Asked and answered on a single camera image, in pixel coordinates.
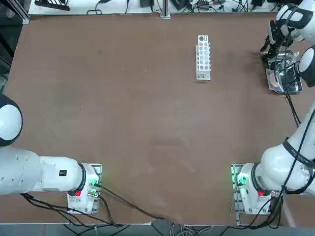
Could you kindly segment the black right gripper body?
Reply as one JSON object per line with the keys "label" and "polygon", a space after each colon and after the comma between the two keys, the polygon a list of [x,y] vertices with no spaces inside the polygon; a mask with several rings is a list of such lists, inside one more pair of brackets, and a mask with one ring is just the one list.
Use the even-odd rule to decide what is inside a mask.
{"label": "black right gripper body", "polygon": [[280,44],[286,41],[287,33],[283,33],[282,27],[285,25],[286,20],[270,20],[268,26],[268,39],[269,44]]}

